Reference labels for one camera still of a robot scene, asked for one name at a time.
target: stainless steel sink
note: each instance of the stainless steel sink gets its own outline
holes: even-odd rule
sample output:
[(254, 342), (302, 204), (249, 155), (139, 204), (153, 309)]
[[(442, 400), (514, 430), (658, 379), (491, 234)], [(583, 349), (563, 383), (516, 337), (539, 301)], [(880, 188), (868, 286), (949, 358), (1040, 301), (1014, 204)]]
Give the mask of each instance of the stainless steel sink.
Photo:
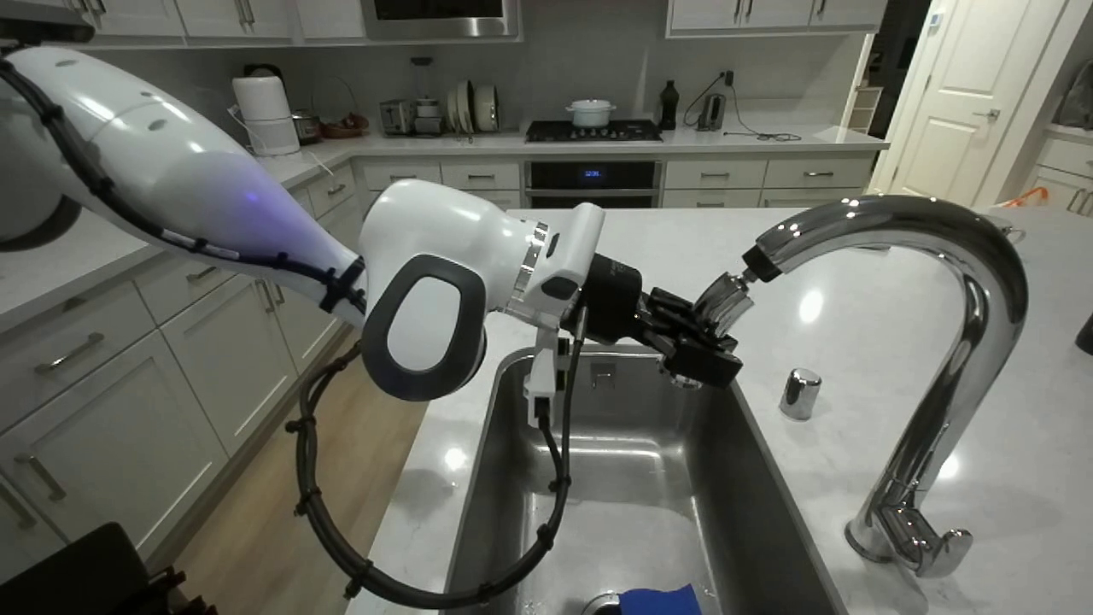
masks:
[[(549, 515), (549, 451), (525, 418), (529, 355), (499, 370), (451, 588), (509, 568)], [(576, 365), (574, 489), (560, 537), (475, 615), (607, 615), (630, 588), (693, 584), (705, 615), (842, 611), (737, 389), (682, 389), (655, 355), (590, 349)]]

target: backsplash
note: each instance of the backsplash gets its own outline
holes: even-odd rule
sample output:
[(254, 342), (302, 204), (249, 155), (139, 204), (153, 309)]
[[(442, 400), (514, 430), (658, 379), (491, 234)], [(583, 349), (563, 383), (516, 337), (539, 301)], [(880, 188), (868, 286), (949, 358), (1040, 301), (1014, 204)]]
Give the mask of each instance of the backsplash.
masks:
[(228, 80), (246, 63), (274, 63), (305, 112), (378, 112), (398, 96), (449, 96), (463, 80), (494, 81), (504, 131), (563, 115), (571, 100), (600, 96), (623, 115), (650, 115), (666, 80), (686, 106), (721, 70), (735, 70), (746, 124), (764, 131), (785, 112), (837, 124), (863, 33), (666, 42), (664, 0), (525, 0), (524, 43), (420, 48), (274, 48), (274, 51), (108, 51), (108, 63), (177, 94), (228, 124)]

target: kitchen faucet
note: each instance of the kitchen faucet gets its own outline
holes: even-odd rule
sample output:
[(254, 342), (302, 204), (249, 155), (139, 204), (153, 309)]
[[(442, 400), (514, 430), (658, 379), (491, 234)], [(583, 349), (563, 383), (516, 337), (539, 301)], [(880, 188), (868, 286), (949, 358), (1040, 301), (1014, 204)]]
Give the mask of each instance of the kitchen faucet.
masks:
[(849, 540), (861, 557), (903, 560), (920, 579), (942, 579), (960, 568), (973, 537), (966, 530), (940, 537), (920, 505), (1022, 334), (1027, 314), (1026, 266), (1003, 234), (970, 209), (868, 194), (817, 204), (772, 225), (746, 253), (749, 271), (716, 278), (697, 309), (716, 321), (716, 330), (728, 330), (751, 309), (749, 284), (775, 281), (849, 245), (929, 253), (954, 271), (962, 292), (956, 345), (920, 400), (880, 482), (849, 522)]

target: stove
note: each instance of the stove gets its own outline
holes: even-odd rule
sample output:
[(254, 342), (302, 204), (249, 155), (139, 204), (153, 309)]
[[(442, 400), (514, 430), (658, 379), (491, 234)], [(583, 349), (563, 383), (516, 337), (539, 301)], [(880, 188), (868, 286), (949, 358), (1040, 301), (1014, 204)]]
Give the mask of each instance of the stove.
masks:
[(525, 131), (529, 143), (571, 143), (571, 140), (658, 140), (654, 120), (612, 120), (607, 128), (574, 128), (567, 120), (539, 120)]

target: microwave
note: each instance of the microwave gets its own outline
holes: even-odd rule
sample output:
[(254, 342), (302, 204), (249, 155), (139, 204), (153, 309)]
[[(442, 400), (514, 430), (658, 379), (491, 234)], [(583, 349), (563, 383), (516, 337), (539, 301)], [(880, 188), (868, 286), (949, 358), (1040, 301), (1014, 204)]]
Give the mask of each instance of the microwave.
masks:
[(365, 0), (374, 42), (521, 39), (521, 0)]

